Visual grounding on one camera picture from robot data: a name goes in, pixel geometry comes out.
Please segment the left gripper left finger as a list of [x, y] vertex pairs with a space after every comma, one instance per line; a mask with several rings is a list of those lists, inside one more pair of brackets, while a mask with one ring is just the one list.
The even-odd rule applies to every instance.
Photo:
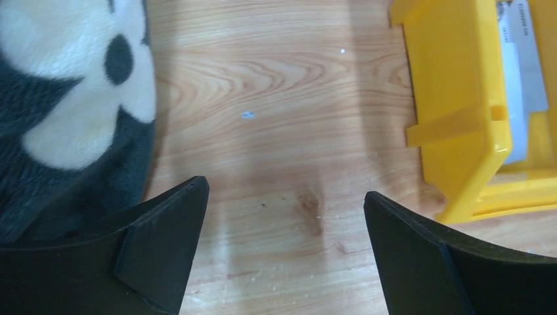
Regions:
[[75, 236], [1, 246], [2, 314], [178, 314], [210, 186], [196, 176]]

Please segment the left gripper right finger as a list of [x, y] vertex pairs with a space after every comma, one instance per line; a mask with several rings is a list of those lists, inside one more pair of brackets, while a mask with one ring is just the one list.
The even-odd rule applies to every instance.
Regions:
[[556, 259], [459, 232], [378, 192], [365, 220], [390, 314], [555, 314]]

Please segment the white magnetic stripe card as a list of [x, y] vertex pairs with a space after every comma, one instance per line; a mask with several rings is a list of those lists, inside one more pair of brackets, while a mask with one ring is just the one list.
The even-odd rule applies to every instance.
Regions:
[[508, 165], [526, 160], [530, 116], [547, 111], [548, 98], [529, 2], [498, 1], [496, 10], [512, 137]]

